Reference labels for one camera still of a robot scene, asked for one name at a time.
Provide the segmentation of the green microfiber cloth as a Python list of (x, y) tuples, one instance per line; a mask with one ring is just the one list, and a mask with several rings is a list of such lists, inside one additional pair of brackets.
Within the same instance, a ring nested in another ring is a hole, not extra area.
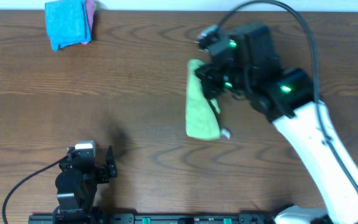
[(201, 81), (195, 73), (202, 65), (204, 62), (198, 59), (191, 59), (187, 63), (185, 128), (190, 138), (212, 141), (221, 137), (216, 118), (220, 108), (216, 99), (207, 100), (204, 97)]

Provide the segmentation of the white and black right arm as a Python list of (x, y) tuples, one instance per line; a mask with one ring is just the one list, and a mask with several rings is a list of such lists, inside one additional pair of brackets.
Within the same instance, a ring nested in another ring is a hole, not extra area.
[(341, 142), (314, 81), (300, 68), (284, 69), (265, 24), (226, 32), (213, 25), (197, 40), (211, 60), (188, 62), (186, 133), (210, 141), (228, 136), (217, 98), (230, 92), (251, 107), (291, 144), (315, 182), (323, 209), (291, 205), (273, 223), (358, 223), (358, 167)]

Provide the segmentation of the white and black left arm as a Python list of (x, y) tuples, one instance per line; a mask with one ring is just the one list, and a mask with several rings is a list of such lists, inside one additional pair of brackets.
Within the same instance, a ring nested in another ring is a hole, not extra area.
[(94, 142), (69, 147), (66, 158), (59, 162), (62, 172), (55, 180), (58, 207), (52, 213), (53, 223), (108, 223), (106, 215), (94, 207), (99, 184), (117, 177), (112, 146), (108, 147), (106, 162), (95, 162)]

